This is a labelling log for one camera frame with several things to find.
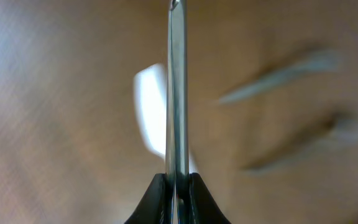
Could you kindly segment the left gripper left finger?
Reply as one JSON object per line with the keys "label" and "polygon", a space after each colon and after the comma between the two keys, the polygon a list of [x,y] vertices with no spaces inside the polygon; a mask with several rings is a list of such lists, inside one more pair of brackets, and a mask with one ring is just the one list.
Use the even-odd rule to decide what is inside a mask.
{"label": "left gripper left finger", "polygon": [[172,193],[172,189],[167,186],[166,175],[155,174],[135,210],[124,223],[166,224],[169,192]]}

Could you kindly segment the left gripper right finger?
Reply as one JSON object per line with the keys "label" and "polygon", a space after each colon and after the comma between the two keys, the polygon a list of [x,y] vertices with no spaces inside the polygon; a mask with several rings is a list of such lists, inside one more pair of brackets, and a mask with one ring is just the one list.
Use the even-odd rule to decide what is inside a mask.
{"label": "left gripper right finger", "polygon": [[231,224],[198,173],[189,175],[186,186],[177,193],[179,224]]}

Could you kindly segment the white plastic knife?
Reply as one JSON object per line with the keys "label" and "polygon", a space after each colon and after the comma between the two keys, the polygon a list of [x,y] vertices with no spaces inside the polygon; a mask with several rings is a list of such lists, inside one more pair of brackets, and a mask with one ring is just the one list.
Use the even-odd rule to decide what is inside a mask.
{"label": "white plastic knife", "polygon": [[134,106],[146,148],[165,160],[167,80],[162,64],[151,65],[135,75]]}

